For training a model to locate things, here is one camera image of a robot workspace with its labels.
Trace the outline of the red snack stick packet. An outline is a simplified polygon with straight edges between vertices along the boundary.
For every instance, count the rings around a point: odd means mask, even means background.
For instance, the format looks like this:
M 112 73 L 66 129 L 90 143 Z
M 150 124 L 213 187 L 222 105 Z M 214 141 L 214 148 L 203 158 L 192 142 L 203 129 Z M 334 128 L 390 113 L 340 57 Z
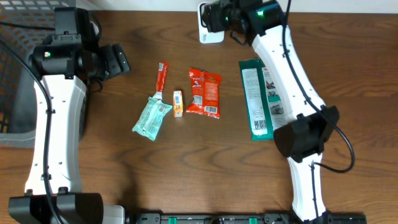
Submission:
M 163 90 L 164 90 L 164 85 L 165 85 L 165 80 L 167 78 L 168 70 L 169 70 L 169 63 L 167 63 L 167 62 L 159 63 L 157 82 L 156 82 L 156 87 L 155 87 L 155 94 L 153 96 L 157 100 L 163 99 Z

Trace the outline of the pale green wipes packet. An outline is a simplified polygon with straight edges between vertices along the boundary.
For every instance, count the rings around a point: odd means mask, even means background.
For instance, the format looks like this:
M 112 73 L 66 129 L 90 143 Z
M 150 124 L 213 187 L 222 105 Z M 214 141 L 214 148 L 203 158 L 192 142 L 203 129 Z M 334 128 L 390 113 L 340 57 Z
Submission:
M 148 103 L 143 109 L 139 120 L 132 128 L 132 132 L 137 132 L 141 136 L 155 141 L 163 119 L 171 109 L 171 105 L 167 105 L 161 100 L 149 97 Z

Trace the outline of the orange red snack pouch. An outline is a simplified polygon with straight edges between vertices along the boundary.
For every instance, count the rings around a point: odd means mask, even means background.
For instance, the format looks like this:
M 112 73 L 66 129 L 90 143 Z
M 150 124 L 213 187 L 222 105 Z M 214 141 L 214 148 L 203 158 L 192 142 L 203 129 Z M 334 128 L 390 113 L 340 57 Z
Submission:
M 193 101 L 186 112 L 220 118 L 221 75 L 191 68 L 189 77 Z

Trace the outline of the small orange juice box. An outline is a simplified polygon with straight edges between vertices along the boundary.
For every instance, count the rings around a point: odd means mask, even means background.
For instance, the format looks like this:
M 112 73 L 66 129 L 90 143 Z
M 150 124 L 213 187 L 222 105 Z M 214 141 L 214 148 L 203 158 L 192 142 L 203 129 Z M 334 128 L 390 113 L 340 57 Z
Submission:
M 174 117 L 181 118 L 183 116 L 183 99 L 181 90 L 174 91 L 173 93 L 173 108 Z

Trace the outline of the green snack packet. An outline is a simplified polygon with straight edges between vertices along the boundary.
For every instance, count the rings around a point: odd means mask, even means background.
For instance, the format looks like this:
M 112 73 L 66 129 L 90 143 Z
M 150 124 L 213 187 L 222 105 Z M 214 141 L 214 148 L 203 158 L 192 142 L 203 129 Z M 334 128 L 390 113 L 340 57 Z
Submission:
M 258 58 L 240 61 L 239 68 L 252 140 L 273 140 L 274 131 L 287 122 L 269 69 Z

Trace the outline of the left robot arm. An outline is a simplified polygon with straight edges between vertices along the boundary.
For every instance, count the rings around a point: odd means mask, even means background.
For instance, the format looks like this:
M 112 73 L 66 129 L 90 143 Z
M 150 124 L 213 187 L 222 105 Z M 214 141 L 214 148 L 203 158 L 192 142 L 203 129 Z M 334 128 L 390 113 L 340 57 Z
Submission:
M 119 44 L 100 46 L 101 26 L 77 7 L 54 10 L 54 34 L 22 66 L 35 84 L 34 158 L 23 196 L 9 199 L 19 223 L 131 223 L 127 210 L 84 193 L 78 143 L 88 87 L 130 71 Z

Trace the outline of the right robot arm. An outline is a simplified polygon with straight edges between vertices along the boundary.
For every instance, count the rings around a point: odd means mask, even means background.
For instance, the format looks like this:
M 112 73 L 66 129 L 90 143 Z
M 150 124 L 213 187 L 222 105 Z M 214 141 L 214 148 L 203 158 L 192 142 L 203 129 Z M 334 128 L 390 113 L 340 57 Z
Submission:
M 324 144 L 339 119 L 313 89 L 294 49 L 287 12 L 277 1 L 216 1 L 198 7 L 198 23 L 208 32 L 245 36 L 262 60 L 282 100 L 286 124 L 274 141 L 287 159 L 293 185 L 292 217 L 297 223 L 328 223 L 322 200 L 320 168 Z

